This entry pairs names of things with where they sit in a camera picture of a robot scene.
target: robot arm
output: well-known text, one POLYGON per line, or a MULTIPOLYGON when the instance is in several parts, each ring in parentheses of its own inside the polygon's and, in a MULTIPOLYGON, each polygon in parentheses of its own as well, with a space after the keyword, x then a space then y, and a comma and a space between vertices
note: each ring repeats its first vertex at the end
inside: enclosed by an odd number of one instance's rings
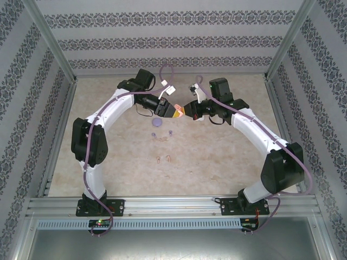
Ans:
MULTIPOLYGON (((255 116, 242 99, 234 100, 228 81, 225 78, 210 81, 210 88, 214 98, 260 122, 275 137, 277 142, 286 146, 300 161, 303 161, 303 149, 300 145, 297 143, 289 144, 286 140, 274 134, 255 116)), ((192 101, 184 106, 184 112, 193 120, 197 120, 203 115, 218 115, 229 125, 242 132, 263 156, 265 162, 260 180, 241 190, 238 194, 237 200, 242 209, 246 209, 247 205, 256 203, 304 180, 303 169, 279 145, 271 140, 253 120, 234 113, 216 104, 213 100, 192 101)))
MULTIPOLYGON (((153 74, 149 73, 146 70, 140 69, 135 79, 124 80, 119 83, 117 90, 98 111, 96 111, 86 119, 77 118, 74 121, 71 150, 75 154, 76 159, 79 161, 82 170, 85 164, 89 128, 95 117, 105 106, 107 106, 109 101, 113 100, 117 96, 129 92, 143 92, 147 90, 153 78, 153 74)), ((101 163, 107 156, 108 147, 106 141, 106 133, 108 132, 110 127, 116 122, 116 120, 122 115, 122 113, 131 108, 135 103, 152 110, 155 115, 165 118, 175 117, 175 108, 167 101, 167 99, 162 97, 164 92, 170 95, 174 91, 175 88, 173 86, 168 86, 160 94, 159 98, 152 94, 126 95, 115 100, 113 103, 107 106, 104 111, 102 111, 102 114, 99 116, 93 128, 86 173, 87 183, 89 184, 91 191, 98 199, 105 197, 106 194, 102 180, 101 163)), ((93 200, 93 197, 86 188, 83 193, 83 199, 93 200)))

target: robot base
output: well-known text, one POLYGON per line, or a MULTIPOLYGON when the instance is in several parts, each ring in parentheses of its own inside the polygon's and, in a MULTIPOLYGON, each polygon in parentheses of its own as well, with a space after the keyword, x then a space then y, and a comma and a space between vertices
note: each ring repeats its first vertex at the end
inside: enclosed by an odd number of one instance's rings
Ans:
MULTIPOLYGON (((112 212, 114 217, 122 217, 124 212, 123 199, 107 199, 107 193, 100 198, 112 212)), ((85 194, 78 201, 76 216, 77 217, 108 217, 110 214, 94 199, 88 198, 85 194)))
POLYGON ((237 198, 215 198, 215 202, 221 205, 222 216, 242 216, 255 215, 258 211, 259 215, 269 215, 270 210, 265 199, 256 203, 245 203, 246 199, 240 203, 241 196, 237 198))

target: beige mat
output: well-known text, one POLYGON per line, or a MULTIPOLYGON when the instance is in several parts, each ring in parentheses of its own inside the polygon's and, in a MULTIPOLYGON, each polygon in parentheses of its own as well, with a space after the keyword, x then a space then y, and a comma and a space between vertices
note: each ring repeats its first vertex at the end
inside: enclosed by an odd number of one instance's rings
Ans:
MULTIPOLYGON (((279 134, 261 75, 204 75, 208 81, 226 77, 234 98, 244 99, 271 130, 279 134)), ((50 187, 50 197, 80 197, 82 170, 70 151, 72 123, 100 108, 114 93, 118 82, 129 76, 80 79, 69 115, 59 158, 50 187)), ((184 106, 196 99, 188 86, 195 75, 176 75, 176 92, 167 97, 184 106)), ((148 113, 139 106, 140 113, 148 113)), ((155 128, 152 118, 136 113, 133 106, 107 133, 109 152, 104 161, 104 183, 109 196, 168 196, 237 194, 260 178, 263 159, 248 139, 226 123, 216 126, 184 116, 163 119, 155 128), (155 132, 157 139, 151 135, 155 132), (171 162, 165 157, 170 155, 171 162)))

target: purple disc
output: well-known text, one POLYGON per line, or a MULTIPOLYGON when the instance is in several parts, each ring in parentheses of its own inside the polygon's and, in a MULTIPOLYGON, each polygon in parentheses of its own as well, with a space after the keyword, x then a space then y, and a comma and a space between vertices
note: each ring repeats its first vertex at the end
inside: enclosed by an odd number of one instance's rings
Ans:
POLYGON ((160 118, 154 118, 152 120, 152 125, 156 126, 156 127, 159 127, 161 126, 163 123, 163 121, 160 119, 160 118))

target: patterned wallpaper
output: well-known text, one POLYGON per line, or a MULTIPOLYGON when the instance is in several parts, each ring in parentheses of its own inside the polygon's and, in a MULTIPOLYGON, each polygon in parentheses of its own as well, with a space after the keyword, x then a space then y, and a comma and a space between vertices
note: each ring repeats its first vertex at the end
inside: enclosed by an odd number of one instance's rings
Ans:
POLYGON ((70 88, 19 0, 0 3, 0 259, 42 182, 70 88))
POLYGON ((347 259, 346 18, 343 1, 317 1, 272 79, 338 259, 347 259))
POLYGON ((265 72, 303 0, 37 1, 77 76, 265 72))

